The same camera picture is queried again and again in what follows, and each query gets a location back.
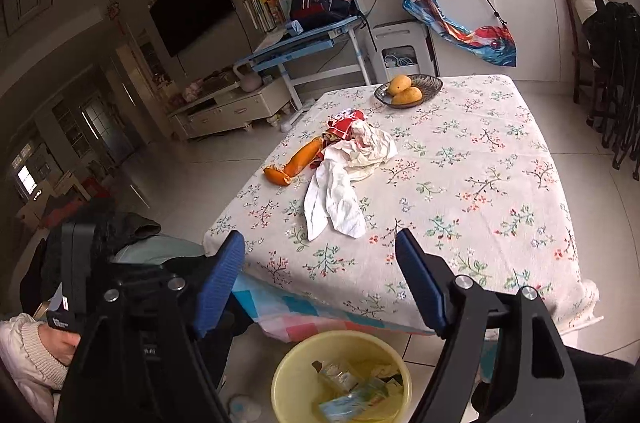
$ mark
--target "tablecloth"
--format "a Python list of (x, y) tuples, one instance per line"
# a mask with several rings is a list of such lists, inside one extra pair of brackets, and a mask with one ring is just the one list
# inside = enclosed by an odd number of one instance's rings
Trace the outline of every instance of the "tablecloth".
[(594, 323), (598, 289), (580, 277), (556, 166), (511, 79), (445, 78), (432, 100), (406, 110), (377, 101), (374, 89), (323, 95), (264, 164), (286, 164), (321, 134), (330, 115), (364, 111), (399, 150), (353, 184), (366, 217), (364, 237), (352, 239), (330, 225), (310, 243), (302, 205), (313, 170), (283, 188), (260, 168), (205, 234), (207, 254), (237, 229), (246, 240), (244, 274), (282, 291), (284, 315), (308, 319), (318, 314), (308, 306), (324, 307), (320, 317), (340, 318), (330, 314), (339, 310), (345, 320), (422, 332), (427, 328), (394, 256), (396, 233), (410, 228), (424, 251), (485, 289), (537, 288), (561, 333)]

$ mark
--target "row of books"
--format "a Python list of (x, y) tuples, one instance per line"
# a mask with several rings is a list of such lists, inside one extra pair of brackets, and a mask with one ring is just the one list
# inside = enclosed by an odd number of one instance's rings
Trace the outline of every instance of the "row of books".
[(267, 33), (289, 20), (291, 0), (244, 0), (255, 29)]

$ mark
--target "yellow bucket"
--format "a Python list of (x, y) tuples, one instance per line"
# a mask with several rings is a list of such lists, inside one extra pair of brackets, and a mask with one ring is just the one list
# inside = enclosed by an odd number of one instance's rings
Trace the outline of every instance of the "yellow bucket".
[(318, 404), (332, 397), (330, 387), (318, 378), (311, 363), (328, 363), (346, 359), (354, 367), (358, 363), (395, 364), (402, 374), (402, 403), (395, 416), (372, 419), (370, 423), (402, 421), (411, 401), (411, 376), (402, 357), (383, 342), (359, 331), (328, 331), (296, 345), (282, 359), (271, 382), (271, 405), (280, 423), (326, 423)]

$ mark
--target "blue gripper pad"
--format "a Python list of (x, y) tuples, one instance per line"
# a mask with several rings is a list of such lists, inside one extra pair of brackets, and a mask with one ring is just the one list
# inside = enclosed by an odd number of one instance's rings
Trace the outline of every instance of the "blue gripper pad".
[(447, 327), (444, 299), (440, 289), (420, 258), (422, 249), (410, 240), (404, 230), (396, 235), (396, 260), (414, 296), (415, 304), (427, 327), (442, 335)]
[(200, 338), (218, 325), (231, 288), (242, 269), (244, 262), (242, 234), (237, 230), (231, 230), (216, 256), (218, 260), (202, 285), (196, 302), (193, 329)]

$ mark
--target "white napkin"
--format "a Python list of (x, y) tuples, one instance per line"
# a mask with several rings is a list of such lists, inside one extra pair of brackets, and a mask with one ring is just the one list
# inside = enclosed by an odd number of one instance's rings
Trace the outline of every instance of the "white napkin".
[(324, 150), (305, 195), (306, 237), (313, 241), (331, 219), (334, 229), (357, 239), (366, 232), (364, 215), (351, 186), (373, 174), (383, 162), (398, 154), (391, 136), (367, 122), (351, 126), (352, 140), (343, 140)]

